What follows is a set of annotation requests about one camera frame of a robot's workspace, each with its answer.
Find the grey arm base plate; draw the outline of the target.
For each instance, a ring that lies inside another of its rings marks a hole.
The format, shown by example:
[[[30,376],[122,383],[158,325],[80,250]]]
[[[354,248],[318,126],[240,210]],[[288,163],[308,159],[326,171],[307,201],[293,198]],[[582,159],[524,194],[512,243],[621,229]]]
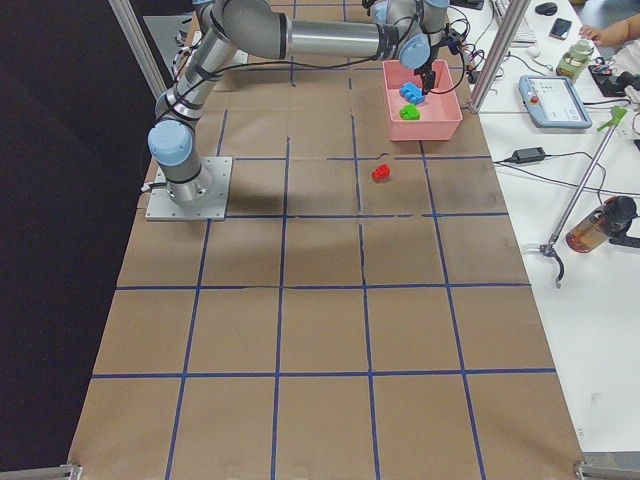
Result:
[[[233,158],[202,157],[200,175],[190,183],[166,180],[158,168],[149,191],[146,219],[149,221],[224,221],[227,212]]]

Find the person's bare hand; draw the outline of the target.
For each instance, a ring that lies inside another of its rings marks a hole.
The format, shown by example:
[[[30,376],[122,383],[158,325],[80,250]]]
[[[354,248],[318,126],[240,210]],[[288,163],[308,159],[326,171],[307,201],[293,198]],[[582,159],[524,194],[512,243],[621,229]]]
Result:
[[[613,47],[639,38],[640,15],[636,14],[615,22],[606,28],[583,25],[580,36],[597,46]]]

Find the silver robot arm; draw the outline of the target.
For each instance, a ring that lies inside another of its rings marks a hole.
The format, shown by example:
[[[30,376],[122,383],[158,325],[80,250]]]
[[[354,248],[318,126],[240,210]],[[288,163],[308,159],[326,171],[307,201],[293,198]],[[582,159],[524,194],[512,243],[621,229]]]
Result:
[[[201,40],[183,73],[157,100],[148,147],[178,205],[210,196],[214,174],[196,151],[196,125],[215,82],[238,69],[233,58],[248,55],[248,66],[290,64],[297,54],[336,57],[338,67],[396,60],[418,75],[423,93],[435,85],[433,64],[441,48],[461,44],[449,23],[446,1],[367,1],[382,14],[368,23],[292,19],[267,1],[197,1]]]

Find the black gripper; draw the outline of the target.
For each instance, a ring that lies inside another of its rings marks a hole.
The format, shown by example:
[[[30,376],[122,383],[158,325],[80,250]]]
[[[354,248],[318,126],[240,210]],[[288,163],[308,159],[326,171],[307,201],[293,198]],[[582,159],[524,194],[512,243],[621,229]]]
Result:
[[[427,36],[430,54],[427,61],[417,69],[417,74],[422,77],[422,94],[427,96],[436,83],[436,73],[432,70],[433,63],[444,49],[448,49],[453,56],[459,56],[462,53],[463,37],[453,27],[442,27],[436,31],[429,31],[426,27],[422,27],[421,31]]]

